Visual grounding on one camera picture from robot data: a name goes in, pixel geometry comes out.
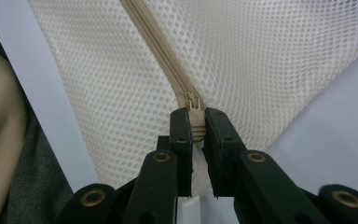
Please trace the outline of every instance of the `brass grommet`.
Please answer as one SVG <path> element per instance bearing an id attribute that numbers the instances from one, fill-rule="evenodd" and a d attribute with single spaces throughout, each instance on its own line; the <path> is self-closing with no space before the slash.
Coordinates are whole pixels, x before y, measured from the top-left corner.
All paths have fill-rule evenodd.
<path id="1" fill-rule="evenodd" d="M 89 196 L 92 194 L 96 194 L 99 197 L 96 198 L 95 200 L 94 199 L 90 200 Z M 92 189 L 92 190 L 89 190 L 87 193 L 83 194 L 83 197 L 81 197 L 81 204 L 83 204 L 86 207 L 92 207 L 92 206 L 95 206 L 95 205 L 101 203 L 105 199 L 105 197 L 106 197 L 106 194 L 103 190 Z"/>
<path id="2" fill-rule="evenodd" d="M 332 195 L 339 203 L 347 205 L 351 208 L 358 208 L 358 197 L 347 192 L 346 190 L 334 190 Z"/>
<path id="3" fill-rule="evenodd" d="M 257 152 L 251 152 L 248 154 L 248 159 L 250 161 L 255 161 L 255 162 L 263 162 L 266 160 L 266 158 L 261 155 L 260 153 Z"/>
<path id="4" fill-rule="evenodd" d="M 153 159 L 158 162 L 165 162 L 170 159 L 170 155 L 165 152 L 159 152 L 153 155 Z"/>

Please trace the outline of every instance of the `clamp jaw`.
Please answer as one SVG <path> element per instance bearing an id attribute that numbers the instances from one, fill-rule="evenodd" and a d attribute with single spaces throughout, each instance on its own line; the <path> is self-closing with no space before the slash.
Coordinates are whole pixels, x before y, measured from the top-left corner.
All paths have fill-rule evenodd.
<path id="1" fill-rule="evenodd" d="M 202 150 L 215 197 L 234 197 L 240 223 L 358 223 L 358 191 L 340 185 L 312 195 L 267 154 L 248 150 L 227 115 L 207 108 Z M 158 138 L 139 176 L 123 187 L 79 190 L 57 223 L 176 222 L 177 197 L 191 197 L 193 138 L 185 108 L 171 113 L 170 136 Z"/>

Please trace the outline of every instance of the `zipper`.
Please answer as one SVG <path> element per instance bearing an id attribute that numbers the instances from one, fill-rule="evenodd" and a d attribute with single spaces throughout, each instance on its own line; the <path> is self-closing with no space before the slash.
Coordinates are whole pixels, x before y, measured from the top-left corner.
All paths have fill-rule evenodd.
<path id="1" fill-rule="evenodd" d="M 205 106 L 143 0 L 120 0 L 171 83 L 179 108 L 186 107 L 195 142 L 206 134 Z"/>

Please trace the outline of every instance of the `zipper slider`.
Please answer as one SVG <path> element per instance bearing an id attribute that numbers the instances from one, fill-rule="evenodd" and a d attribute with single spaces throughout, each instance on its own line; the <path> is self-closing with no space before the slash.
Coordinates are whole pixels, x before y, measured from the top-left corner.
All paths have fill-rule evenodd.
<path id="1" fill-rule="evenodd" d="M 205 108 L 202 100 L 197 98 L 192 91 L 186 92 L 186 107 L 190 118 L 191 133 L 194 142 L 200 142 L 205 138 Z"/>

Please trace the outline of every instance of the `white mesh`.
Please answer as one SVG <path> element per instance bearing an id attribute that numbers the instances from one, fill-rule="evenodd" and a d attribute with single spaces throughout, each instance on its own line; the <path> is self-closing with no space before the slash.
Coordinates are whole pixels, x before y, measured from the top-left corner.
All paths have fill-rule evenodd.
<path id="1" fill-rule="evenodd" d="M 98 176 L 120 187 L 168 133 L 172 88 L 118 1 L 29 1 Z M 266 149 L 358 56 L 358 1 L 146 3 L 206 105 L 228 113 L 248 148 Z"/>

